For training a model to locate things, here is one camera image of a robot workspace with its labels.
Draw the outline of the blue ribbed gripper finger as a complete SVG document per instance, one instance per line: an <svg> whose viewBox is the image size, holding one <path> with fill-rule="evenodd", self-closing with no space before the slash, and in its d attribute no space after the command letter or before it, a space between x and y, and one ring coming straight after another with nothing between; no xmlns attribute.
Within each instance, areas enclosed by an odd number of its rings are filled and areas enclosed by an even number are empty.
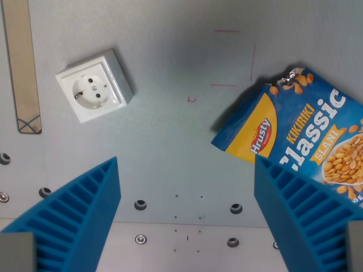
<svg viewBox="0 0 363 272"><path fill-rule="evenodd" d="M113 157L51 193L3 233L34 235L37 271L96 271L120 200Z"/></svg>
<svg viewBox="0 0 363 272"><path fill-rule="evenodd" d="M362 208L258 155L254 196L289 271L348 271L345 232Z"/></svg>

